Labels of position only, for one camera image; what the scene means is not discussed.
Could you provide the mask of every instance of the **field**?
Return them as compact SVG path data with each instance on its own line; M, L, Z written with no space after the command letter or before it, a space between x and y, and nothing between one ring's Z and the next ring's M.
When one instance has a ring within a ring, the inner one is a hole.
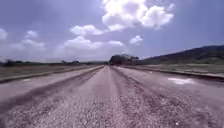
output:
M147 65L150 69L182 71L199 74L215 74L224 76L224 65L214 64L166 64L166 65Z
M36 73L44 73L50 71L61 71L65 69L80 68L81 66L16 66L16 67L0 67L0 78L29 75Z

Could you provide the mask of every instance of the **hill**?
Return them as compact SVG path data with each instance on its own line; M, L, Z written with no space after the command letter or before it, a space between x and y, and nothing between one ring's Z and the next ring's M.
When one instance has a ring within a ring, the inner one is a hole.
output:
M204 46L168 55L147 58L137 64L224 64L224 45Z

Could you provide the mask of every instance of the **distant tree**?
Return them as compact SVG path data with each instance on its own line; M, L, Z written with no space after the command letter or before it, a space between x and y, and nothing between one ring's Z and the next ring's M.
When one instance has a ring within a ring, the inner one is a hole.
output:
M8 59L8 60L6 60L6 62L3 64L3 66L5 66L5 67L12 67L12 66L15 66L15 61Z
M121 54L121 55L114 55L110 58L111 65L122 65L122 64L129 64L131 62L135 62L139 60L138 57L130 56L128 54Z

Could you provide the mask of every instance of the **road edge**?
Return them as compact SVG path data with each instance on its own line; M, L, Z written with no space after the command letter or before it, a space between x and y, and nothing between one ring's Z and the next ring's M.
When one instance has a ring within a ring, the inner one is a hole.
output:
M135 69L135 70L147 70L147 71L154 71L154 72L161 72L161 73L168 73L168 74L176 74L176 75L183 75L183 76L191 76L196 77L199 79L209 79L215 81L222 81L224 82L224 77L222 76L215 76L215 75L205 75L205 74L196 74L196 73L187 73L181 71L169 71L169 70L160 70L160 69L150 69L150 68L143 68L143 67L132 67L132 66L122 66L123 68Z
M0 79L0 84L15 81L15 80L21 80L21 79L39 77L39 76L48 76L48 75L51 75L51 74L64 73L64 72L88 69L88 68L93 68L93 67L94 66L89 66L89 67L82 67L82 68L76 68L76 69L66 69L66 70L61 70L61 71L50 71L50 72L43 72L43 73L37 73L37 74L28 74L28 75L6 77L6 78L3 78L3 79Z

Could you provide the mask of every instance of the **white cloud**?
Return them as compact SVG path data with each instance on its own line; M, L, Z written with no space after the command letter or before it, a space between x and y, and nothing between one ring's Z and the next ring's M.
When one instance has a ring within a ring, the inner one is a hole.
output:
M115 53L123 53L125 46L120 41L94 42L78 36L60 44L54 51L58 58L74 58L79 60L109 59Z
M13 44L12 48L20 51L45 51L45 43L36 42L31 39L22 40L20 43Z
M8 33L4 29L0 28L0 40L5 40L7 36Z
M26 32L25 38L37 38L38 37L38 33L36 31L33 30L29 30Z
M85 25L85 26L75 26L70 30L75 35L86 36L86 35L101 35L106 31L99 30L95 28L93 25Z
M31 39L24 39L19 43L7 46L8 51L5 55L10 59L26 60L26 61L45 61L51 51L47 50L45 43L37 42Z
M166 13L164 7L153 6L145 15L141 18L141 23L145 27L160 28L161 26L168 24L174 15Z
M111 30L122 30L134 27L136 23L143 27L158 28L169 23L173 14L169 7L146 6L146 0L103 0L103 9L106 14L102 17L103 23Z
M142 42L143 39L140 36L136 36L134 38L132 38L129 43L130 44L139 44L140 42Z
M109 41L108 44L114 45L114 46L124 46L124 44L120 41Z

